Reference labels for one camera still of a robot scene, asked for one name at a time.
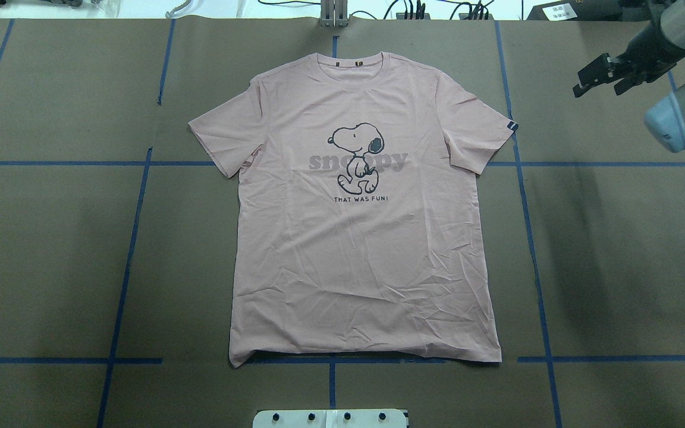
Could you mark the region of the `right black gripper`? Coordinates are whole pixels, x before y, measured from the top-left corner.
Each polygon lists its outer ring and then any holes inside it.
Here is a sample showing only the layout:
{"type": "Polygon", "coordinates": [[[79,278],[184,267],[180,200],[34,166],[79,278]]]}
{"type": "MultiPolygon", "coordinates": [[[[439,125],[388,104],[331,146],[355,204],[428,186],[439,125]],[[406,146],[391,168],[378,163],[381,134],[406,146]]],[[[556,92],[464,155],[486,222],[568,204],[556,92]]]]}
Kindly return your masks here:
{"type": "Polygon", "coordinates": [[[676,65],[676,46],[667,41],[636,42],[619,55],[604,52],[578,71],[573,95],[579,98],[598,85],[617,81],[617,96],[643,82],[653,82],[676,65]]]}

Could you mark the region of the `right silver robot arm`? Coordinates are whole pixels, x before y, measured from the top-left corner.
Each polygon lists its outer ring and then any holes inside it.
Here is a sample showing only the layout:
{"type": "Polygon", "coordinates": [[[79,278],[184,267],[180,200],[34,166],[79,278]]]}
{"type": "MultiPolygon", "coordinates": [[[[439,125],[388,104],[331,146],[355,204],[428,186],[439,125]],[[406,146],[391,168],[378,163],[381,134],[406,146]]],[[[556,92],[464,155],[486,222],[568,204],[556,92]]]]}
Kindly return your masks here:
{"type": "MultiPolygon", "coordinates": [[[[649,24],[634,36],[624,52],[597,56],[578,71],[573,94],[581,97],[602,84],[614,85],[622,95],[641,84],[649,84],[685,59],[685,1],[622,1],[645,11],[649,24]]],[[[685,80],[649,108],[643,122],[650,134],[672,153],[685,151],[685,80]]]]}

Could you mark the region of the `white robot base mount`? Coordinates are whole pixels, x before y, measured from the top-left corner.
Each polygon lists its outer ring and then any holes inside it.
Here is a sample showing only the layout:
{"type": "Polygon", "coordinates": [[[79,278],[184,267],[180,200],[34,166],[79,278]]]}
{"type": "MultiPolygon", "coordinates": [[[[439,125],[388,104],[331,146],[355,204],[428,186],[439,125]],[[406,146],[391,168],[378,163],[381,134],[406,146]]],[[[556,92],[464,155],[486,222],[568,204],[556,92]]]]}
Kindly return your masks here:
{"type": "Polygon", "coordinates": [[[408,411],[396,408],[260,411],[253,427],[409,427],[408,411]]]}

